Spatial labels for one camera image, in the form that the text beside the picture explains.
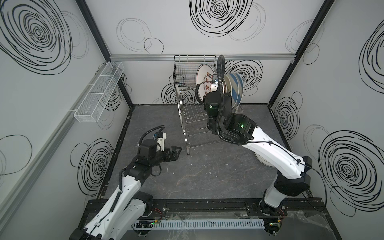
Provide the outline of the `cream floral plate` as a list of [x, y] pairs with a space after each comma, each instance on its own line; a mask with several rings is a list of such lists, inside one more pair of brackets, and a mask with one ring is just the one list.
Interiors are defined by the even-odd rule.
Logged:
[[224, 75], [224, 82], [226, 85], [226, 93], [228, 93], [233, 99], [233, 95], [232, 95], [233, 88], [232, 88], [231, 78], [229, 77], [229, 75]]

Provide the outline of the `white plate red characters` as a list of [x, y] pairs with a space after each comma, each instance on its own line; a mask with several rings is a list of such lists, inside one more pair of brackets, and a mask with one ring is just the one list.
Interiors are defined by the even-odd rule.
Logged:
[[202, 64], [199, 66], [196, 75], [196, 83], [199, 85], [198, 93], [201, 98], [204, 97], [207, 93], [211, 92], [214, 81], [214, 73], [214, 69], [207, 64]]

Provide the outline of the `white plate green emblem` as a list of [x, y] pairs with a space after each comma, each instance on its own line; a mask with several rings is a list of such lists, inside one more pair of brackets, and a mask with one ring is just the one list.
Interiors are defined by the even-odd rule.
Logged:
[[265, 165], [265, 166], [267, 166], [267, 167], [274, 167], [274, 165], [273, 164], [271, 164], [270, 162], [268, 162], [267, 160], [265, 160], [264, 158], [262, 158], [260, 155], [258, 155], [258, 154], [256, 154], [255, 153], [255, 157], [256, 157], [256, 159], [260, 162], [260, 163], [262, 163], [263, 165]]

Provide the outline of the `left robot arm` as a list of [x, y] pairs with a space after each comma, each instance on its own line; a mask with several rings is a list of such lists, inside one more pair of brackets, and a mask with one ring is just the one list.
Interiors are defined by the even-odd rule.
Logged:
[[133, 160], [119, 173], [119, 184], [96, 216], [83, 228], [75, 229], [71, 240], [120, 240], [142, 216], [153, 209], [153, 196], [141, 192], [154, 167], [179, 158], [181, 147], [165, 147], [164, 125], [145, 132]]

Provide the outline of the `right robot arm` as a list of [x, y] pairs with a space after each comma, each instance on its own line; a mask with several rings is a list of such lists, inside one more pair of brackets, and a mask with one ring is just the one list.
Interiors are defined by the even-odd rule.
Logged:
[[232, 111], [232, 96], [223, 90], [225, 57], [217, 61], [218, 88], [199, 100], [208, 116], [207, 127], [222, 141], [251, 150], [277, 169], [275, 181], [268, 187], [259, 203], [265, 216], [272, 216], [282, 210], [286, 197], [296, 197], [310, 188], [313, 170], [312, 159], [301, 157], [269, 137], [261, 127], [243, 114]]

